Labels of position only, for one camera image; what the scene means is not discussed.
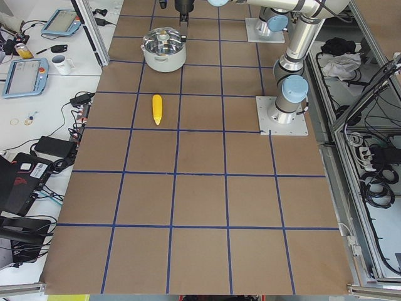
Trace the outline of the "glass pot lid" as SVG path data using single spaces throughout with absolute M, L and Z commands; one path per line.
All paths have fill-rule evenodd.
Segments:
M 184 49 L 184 42 L 174 28 L 155 28 L 143 37 L 141 48 L 155 55 L 173 55 Z

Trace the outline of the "yellow corn cob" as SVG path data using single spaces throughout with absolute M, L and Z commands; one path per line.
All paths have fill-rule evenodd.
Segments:
M 159 94 L 152 97 L 152 115 L 156 125 L 160 125 L 163 115 L 163 99 Z

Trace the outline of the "white cooking pot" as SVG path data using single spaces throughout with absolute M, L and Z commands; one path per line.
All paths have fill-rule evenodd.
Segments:
M 187 58 L 186 43 L 184 49 L 173 55 L 155 55 L 148 51 L 143 51 L 145 61 L 153 70 L 167 73 L 176 71 L 182 67 Z

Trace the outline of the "far blue teach pendant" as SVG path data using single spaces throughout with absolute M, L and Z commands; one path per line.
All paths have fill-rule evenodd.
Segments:
M 57 9 L 41 29 L 48 36 L 71 36 L 81 26 L 77 13 L 72 9 Z

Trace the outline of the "blue teach pendant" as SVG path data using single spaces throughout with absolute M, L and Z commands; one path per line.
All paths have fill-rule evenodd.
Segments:
M 41 29 L 48 36 L 71 36 L 81 26 L 77 13 L 72 9 L 57 9 Z
M 3 98 L 40 95 L 46 86 L 49 63 L 46 58 L 13 60 L 3 88 Z

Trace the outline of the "white mug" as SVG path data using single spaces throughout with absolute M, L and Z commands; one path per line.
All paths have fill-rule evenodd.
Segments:
M 69 75 L 73 69 L 75 69 L 75 64 L 72 59 L 67 58 L 64 55 L 56 55 L 52 57 L 51 62 L 60 75 Z

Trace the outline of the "yellow drink can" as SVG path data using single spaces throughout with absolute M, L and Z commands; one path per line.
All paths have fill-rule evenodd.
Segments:
M 31 59 L 34 58 L 32 52 L 29 50 L 29 48 L 24 44 L 24 43 L 18 43 L 14 46 L 14 49 L 18 53 L 18 55 L 22 59 Z

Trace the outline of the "black white cloth pile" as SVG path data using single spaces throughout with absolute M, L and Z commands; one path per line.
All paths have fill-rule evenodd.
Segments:
M 341 81 L 352 80 L 362 64 L 360 55 L 356 52 L 356 43 L 352 40 L 334 37 L 321 46 L 323 54 L 332 55 L 323 67 L 326 77 L 337 77 Z

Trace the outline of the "near blue teach pendant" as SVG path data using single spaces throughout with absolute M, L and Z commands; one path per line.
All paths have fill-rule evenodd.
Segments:
M 13 60 L 3 88 L 3 98 L 40 95 L 46 86 L 49 63 L 46 58 Z

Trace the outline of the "brown paper table cover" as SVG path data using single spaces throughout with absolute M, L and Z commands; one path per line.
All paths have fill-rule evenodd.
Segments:
M 285 44 L 250 43 L 249 6 L 196 1 L 187 61 L 142 37 L 173 5 L 125 1 L 41 276 L 48 294 L 342 295 L 350 267 L 313 133 L 259 133 Z M 156 125 L 152 97 L 163 99 Z

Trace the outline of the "black power brick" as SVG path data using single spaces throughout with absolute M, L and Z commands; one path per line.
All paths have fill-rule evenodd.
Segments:
M 34 149 L 42 154 L 65 158 L 76 151 L 76 142 L 42 136 Z

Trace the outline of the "black laptop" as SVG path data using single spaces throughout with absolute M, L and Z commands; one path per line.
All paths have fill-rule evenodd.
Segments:
M 1 211 L 25 216 L 51 175 L 53 162 L 18 153 L 9 162 L 1 158 Z

